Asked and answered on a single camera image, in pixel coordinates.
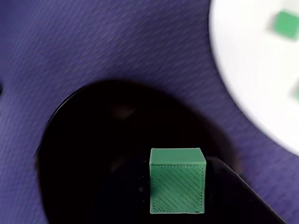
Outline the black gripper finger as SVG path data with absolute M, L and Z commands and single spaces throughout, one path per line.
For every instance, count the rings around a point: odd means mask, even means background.
M 108 178 L 96 196 L 91 224 L 149 224 L 150 172 L 148 161 L 127 161 Z
M 226 163 L 216 157 L 206 161 L 206 224 L 285 223 Z

